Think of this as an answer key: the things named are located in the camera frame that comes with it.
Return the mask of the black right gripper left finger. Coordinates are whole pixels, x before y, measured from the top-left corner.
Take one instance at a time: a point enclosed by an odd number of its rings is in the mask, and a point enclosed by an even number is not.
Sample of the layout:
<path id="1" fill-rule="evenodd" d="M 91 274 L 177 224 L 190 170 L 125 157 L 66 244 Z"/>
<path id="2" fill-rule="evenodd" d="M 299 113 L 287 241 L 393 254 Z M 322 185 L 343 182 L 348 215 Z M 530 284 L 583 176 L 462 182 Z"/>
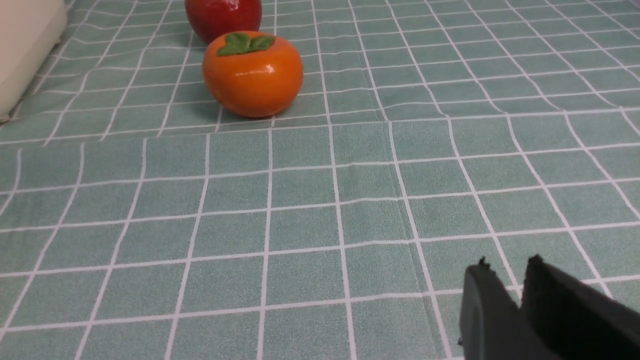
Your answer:
<path id="1" fill-rule="evenodd" d="M 466 360 L 558 360 L 484 257 L 464 273 L 460 338 Z"/>

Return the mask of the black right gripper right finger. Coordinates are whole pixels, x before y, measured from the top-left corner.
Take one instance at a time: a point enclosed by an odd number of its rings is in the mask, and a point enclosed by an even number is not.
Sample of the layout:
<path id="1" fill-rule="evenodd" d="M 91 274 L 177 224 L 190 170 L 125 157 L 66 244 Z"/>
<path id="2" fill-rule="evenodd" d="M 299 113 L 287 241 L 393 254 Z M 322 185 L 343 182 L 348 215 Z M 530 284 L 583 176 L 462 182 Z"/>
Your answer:
<path id="1" fill-rule="evenodd" d="M 545 346 L 563 360 L 637 360 L 640 316 L 540 255 L 528 259 L 520 307 Z"/>

